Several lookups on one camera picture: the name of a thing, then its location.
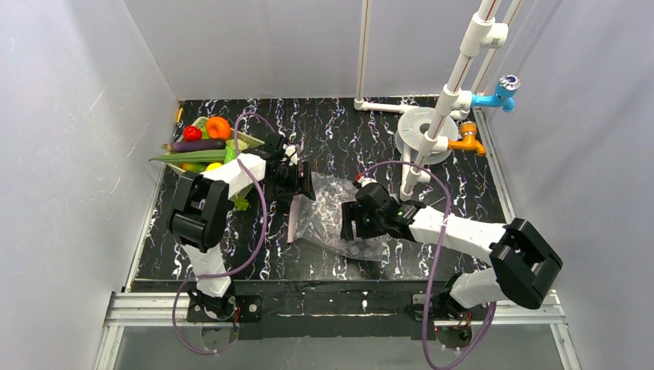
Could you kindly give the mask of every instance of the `purple eggplant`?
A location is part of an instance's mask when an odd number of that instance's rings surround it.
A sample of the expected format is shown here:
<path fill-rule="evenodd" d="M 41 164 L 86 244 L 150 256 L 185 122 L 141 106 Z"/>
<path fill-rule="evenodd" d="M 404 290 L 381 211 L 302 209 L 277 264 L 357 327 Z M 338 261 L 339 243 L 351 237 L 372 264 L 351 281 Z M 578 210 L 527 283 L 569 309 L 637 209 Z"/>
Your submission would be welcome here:
<path fill-rule="evenodd" d="M 225 141 L 223 139 L 204 139 L 195 141 L 177 141 L 176 143 L 164 144 L 161 146 L 169 152 L 187 153 L 198 150 L 224 149 Z"/>

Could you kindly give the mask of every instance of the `black marble surface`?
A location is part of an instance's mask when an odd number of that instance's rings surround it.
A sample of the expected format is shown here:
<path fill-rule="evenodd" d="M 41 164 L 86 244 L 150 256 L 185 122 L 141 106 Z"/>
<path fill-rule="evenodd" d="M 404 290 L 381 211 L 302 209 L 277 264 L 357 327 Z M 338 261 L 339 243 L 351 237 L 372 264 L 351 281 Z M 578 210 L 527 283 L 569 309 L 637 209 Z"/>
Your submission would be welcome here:
<path fill-rule="evenodd" d="M 412 103 L 434 106 L 434 98 L 382 98 L 377 103 Z M 373 163 L 399 159 L 394 133 L 399 115 L 380 112 L 357 112 L 352 99 L 248 99 L 186 101 L 174 139 L 199 116 L 223 116 L 233 124 L 239 113 L 252 111 L 266 117 L 293 143 L 299 145 L 302 159 L 310 160 L 315 172 L 353 179 Z M 241 131 L 257 136 L 265 126 L 250 118 Z M 504 216 L 491 171 L 485 158 L 473 152 L 455 151 L 431 170 L 445 182 L 453 199 L 457 216 L 488 222 L 504 222 Z M 376 172 L 376 179 L 398 190 L 400 166 Z M 140 258 L 137 280 L 180 280 L 192 274 L 188 258 L 166 230 L 170 202 L 176 190 L 177 175 L 165 169 L 157 204 L 150 218 L 149 230 Z M 425 184 L 415 194 L 429 204 L 443 197 L 440 189 Z M 245 262 L 255 248 L 261 230 L 262 215 L 254 192 L 248 196 L 247 211 L 231 211 L 221 248 L 228 268 Z M 435 206 L 439 210 L 444 202 Z M 348 259 L 318 247 L 300 248 L 286 241 L 289 206 L 272 202 L 268 212 L 270 229 L 265 249 L 256 262 L 235 275 L 235 279 L 261 280 L 424 280 L 433 260 L 434 246 L 405 240 L 381 246 L 383 261 Z M 480 262 L 444 248 L 437 268 L 437 279 L 446 280 L 455 272 L 471 272 Z"/>

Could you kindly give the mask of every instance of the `orange valve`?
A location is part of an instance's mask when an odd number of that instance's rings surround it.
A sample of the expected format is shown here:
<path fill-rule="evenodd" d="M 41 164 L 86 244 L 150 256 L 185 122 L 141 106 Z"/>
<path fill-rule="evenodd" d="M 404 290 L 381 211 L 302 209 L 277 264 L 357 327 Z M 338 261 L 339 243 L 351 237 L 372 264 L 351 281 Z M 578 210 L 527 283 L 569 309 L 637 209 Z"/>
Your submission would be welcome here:
<path fill-rule="evenodd" d="M 231 127 L 225 118 L 215 116 L 207 121 L 207 133 L 211 139 L 229 140 Z"/>
<path fill-rule="evenodd" d="M 459 132 L 463 139 L 461 141 L 452 141 L 447 145 L 447 149 L 454 150 L 474 150 L 478 156 L 486 156 L 486 148 L 477 141 L 477 124 L 474 122 L 461 123 Z"/>

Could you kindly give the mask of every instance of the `faucet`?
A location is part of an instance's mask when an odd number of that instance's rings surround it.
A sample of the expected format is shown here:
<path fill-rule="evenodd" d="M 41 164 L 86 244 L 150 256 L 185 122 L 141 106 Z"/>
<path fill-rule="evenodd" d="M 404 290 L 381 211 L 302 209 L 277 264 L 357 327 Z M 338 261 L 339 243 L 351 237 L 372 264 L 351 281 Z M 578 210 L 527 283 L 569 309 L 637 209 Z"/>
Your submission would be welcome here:
<path fill-rule="evenodd" d="M 495 87 L 493 96 L 472 96 L 470 106 L 501 106 L 505 112 L 513 112 L 515 102 L 512 96 L 520 87 L 520 80 L 514 75 L 506 75 L 500 78 L 500 82 Z"/>
<path fill-rule="evenodd" d="M 486 148 L 484 145 L 477 141 L 477 124 L 468 121 L 461 123 L 459 132 L 463 139 L 461 141 L 452 141 L 447 144 L 449 150 L 474 150 L 478 156 L 486 156 Z"/>

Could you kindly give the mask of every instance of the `wall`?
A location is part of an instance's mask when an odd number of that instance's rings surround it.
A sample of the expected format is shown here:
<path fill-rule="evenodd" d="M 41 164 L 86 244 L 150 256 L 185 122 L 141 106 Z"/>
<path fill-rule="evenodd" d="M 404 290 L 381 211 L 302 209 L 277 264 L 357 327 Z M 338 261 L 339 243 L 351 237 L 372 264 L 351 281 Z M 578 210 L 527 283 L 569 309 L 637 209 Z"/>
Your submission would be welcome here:
<path fill-rule="evenodd" d="M 177 102 L 122 2 L 2 2 L 0 368 L 88 369 Z"/>
<path fill-rule="evenodd" d="M 556 288 L 583 368 L 652 368 L 651 2 L 539 1 L 490 130 L 516 213 L 560 253 Z"/>
<path fill-rule="evenodd" d="M 361 0 L 126 3 L 179 100 L 356 93 Z M 373 1 L 364 95 L 439 93 L 479 4 Z"/>

